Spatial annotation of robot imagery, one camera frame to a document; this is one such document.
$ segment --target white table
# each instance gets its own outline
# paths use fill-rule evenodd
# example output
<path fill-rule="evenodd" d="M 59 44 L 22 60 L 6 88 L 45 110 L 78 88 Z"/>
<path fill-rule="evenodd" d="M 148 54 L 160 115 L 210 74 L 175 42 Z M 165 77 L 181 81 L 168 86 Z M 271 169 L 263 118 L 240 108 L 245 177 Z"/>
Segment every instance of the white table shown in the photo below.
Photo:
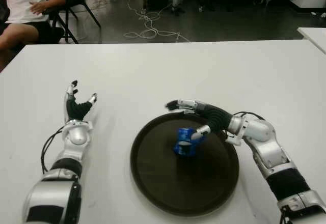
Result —
<path fill-rule="evenodd" d="M 326 28 L 299 27 L 297 30 L 326 54 Z"/>
<path fill-rule="evenodd" d="M 63 96 L 74 79 L 79 101 L 98 93 L 86 118 L 94 131 L 80 224 L 255 223 L 253 213 L 258 223 L 278 223 L 276 199 L 246 145 L 236 148 L 240 175 L 233 197 L 198 218 L 166 214 L 139 192 L 130 148 L 173 99 L 254 111 L 274 125 L 279 142 L 326 200 L 325 70 L 326 57 L 308 40 L 27 46 L 0 74 L 1 223 L 20 223 L 23 200 L 41 176 L 41 147 L 63 124 Z M 48 166 L 62 147 L 56 138 Z"/>

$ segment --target blue object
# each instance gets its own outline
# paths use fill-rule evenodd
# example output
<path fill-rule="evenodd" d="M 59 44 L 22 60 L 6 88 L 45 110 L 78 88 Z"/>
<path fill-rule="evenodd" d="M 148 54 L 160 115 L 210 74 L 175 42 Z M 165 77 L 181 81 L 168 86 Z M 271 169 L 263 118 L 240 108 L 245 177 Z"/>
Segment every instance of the blue object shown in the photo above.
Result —
<path fill-rule="evenodd" d="M 191 140 L 192 134 L 196 132 L 192 128 L 180 128 L 178 131 L 178 142 L 173 150 L 176 154 L 190 157 L 196 154 L 196 146 L 204 139 Z"/>

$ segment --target person's hand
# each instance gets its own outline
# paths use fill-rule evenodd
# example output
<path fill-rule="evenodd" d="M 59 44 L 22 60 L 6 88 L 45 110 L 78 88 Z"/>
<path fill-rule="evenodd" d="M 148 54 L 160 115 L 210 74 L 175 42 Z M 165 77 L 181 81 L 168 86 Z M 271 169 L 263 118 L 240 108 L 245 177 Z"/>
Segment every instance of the person's hand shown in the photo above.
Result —
<path fill-rule="evenodd" d="M 45 2 L 30 2 L 31 6 L 31 11 L 33 14 L 41 14 L 42 12 L 44 12 L 46 10 L 46 3 Z"/>

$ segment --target black shorts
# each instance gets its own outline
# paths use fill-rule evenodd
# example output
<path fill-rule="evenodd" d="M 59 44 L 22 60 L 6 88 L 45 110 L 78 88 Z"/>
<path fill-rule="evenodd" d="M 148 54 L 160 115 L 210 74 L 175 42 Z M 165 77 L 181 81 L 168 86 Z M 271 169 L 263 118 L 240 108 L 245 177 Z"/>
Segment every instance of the black shorts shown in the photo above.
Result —
<path fill-rule="evenodd" d="M 37 29 L 39 33 L 39 39 L 37 42 L 38 44 L 47 44 L 51 42 L 52 28 L 47 21 L 28 22 L 23 24 L 34 26 Z M 8 25 L 10 24 L 9 23 L 0 24 L 0 35 L 4 32 L 4 30 L 8 27 Z"/>

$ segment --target robot finger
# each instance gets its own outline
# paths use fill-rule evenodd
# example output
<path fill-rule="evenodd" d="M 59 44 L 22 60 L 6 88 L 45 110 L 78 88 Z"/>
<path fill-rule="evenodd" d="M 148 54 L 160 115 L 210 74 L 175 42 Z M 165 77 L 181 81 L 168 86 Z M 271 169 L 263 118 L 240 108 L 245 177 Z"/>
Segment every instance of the robot finger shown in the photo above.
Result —
<path fill-rule="evenodd" d="M 67 99 L 72 99 L 73 95 L 76 94 L 78 92 L 77 89 L 75 89 L 75 87 L 77 86 L 78 81 L 74 80 L 67 88 Z"/>
<path fill-rule="evenodd" d="M 197 128 L 196 132 L 194 132 L 191 136 L 191 140 L 198 140 L 202 137 L 204 137 L 205 135 L 210 134 L 211 129 L 208 125 L 204 125 L 201 126 L 199 128 Z"/>
<path fill-rule="evenodd" d="M 195 101 L 195 100 L 187 100 L 187 99 L 179 99 L 179 100 L 173 100 L 169 103 L 167 103 L 166 107 L 169 110 L 175 110 L 175 109 L 187 109 L 187 110 L 193 110 L 198 111 L 202 110 L 205 106 L 205 103 Z"/>
<path fill-rule="evenodd" d="M 90 102 L 91 104 L 94 104 L 96 101 L 97 101 L 97 93 L 93 93 L 93 95 L 90 97 L 88 102 Z"/>

